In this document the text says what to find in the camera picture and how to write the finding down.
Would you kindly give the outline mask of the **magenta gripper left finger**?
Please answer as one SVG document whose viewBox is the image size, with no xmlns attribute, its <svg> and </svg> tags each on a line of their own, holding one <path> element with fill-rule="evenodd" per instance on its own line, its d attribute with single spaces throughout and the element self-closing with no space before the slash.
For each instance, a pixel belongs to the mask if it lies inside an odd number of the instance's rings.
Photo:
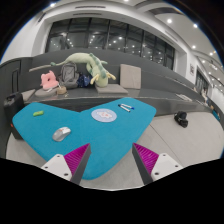
<svg viewBox="0 0 224 224">
<path fill-rule="evenodd" d="M 66 155 L 56 154 L 42 169 L 79 185 L 90 155 L 90 144 L 85 144 Z"/>
</svg>

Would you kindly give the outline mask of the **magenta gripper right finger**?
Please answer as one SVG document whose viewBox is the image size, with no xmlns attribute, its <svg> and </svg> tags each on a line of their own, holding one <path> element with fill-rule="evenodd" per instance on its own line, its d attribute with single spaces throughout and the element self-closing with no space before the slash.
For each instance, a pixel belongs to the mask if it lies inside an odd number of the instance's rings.
<svg viewBox="0 0 224 224">
<path fill-rule="evenodd" d="M 137 143 L 132 144 L 132 154 L 145 185 L 182 169 L 167 153 L 157 154 Z"/>
</svg>

